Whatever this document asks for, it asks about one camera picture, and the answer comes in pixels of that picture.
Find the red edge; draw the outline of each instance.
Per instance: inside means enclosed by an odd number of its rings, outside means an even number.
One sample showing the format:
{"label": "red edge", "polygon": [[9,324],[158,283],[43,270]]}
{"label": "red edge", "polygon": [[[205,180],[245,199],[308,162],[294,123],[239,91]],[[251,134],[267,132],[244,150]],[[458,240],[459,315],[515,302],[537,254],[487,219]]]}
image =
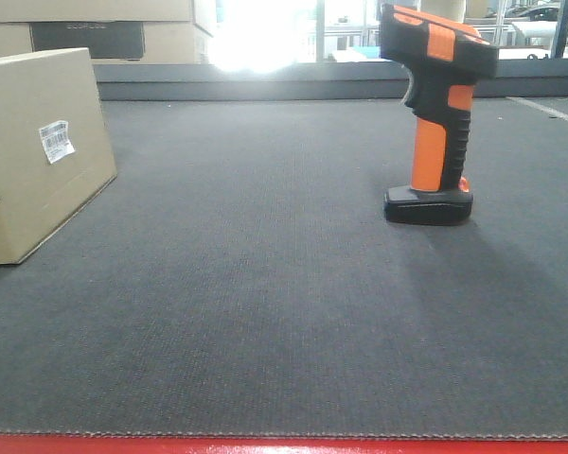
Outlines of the red edge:
{"label": "red edge", "polygon": [[568,441],[0,435],[0,454],[568,454]]}

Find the orange and black scanner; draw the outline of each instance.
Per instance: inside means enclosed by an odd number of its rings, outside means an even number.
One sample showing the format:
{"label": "orange and black scanner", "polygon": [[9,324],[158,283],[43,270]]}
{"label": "orange and black scanner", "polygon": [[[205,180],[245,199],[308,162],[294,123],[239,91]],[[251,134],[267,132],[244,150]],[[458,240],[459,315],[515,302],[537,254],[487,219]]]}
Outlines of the orange and black scanner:
{"label": "orange and black scanner", "polygon": [[462,176],[473,89],[493,78],[498,49],[471,26],[385,4],[381,56],[402,63],[411,81],[404,98],[417,116],[412,181],[390,188],[385,217],[447,225],[470,216],[473,195]]}

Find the bright window light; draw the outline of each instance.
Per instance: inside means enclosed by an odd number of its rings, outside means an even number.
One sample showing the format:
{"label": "bright window light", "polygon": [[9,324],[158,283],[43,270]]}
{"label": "bright window light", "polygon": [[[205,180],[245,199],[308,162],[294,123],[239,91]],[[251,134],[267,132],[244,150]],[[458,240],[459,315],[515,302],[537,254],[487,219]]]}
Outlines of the bright window light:
{"label": "bright window light", "polygon": [[225,71],[265,73],[306,61],[303,48],[307,54],[309,11],[314,7],[314,0],[230,0],[210,62]]}

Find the white label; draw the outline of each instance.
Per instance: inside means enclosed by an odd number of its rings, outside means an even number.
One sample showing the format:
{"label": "white label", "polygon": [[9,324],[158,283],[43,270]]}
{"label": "white label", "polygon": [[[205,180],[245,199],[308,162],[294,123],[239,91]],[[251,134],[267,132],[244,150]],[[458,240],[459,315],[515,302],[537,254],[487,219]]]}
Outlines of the white label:
{"label": "white label", "polygon": [[61,120],[39,129],[42,146],[50,164],[55,164],[75,151],[67,136],[68,125],[69,123]]}

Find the scanner base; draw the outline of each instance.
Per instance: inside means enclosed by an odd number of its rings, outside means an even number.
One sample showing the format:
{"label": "scanner base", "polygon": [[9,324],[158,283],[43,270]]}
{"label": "scanner base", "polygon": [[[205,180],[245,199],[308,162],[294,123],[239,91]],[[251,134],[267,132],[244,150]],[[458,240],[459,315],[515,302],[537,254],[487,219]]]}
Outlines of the scanner base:
{"label": "scanner base", "polygon": [[471,214],[473,195],[460,189],[417,191],[392,187],[385,194],[385,218],[390,222],[425,225],[460,224]]}

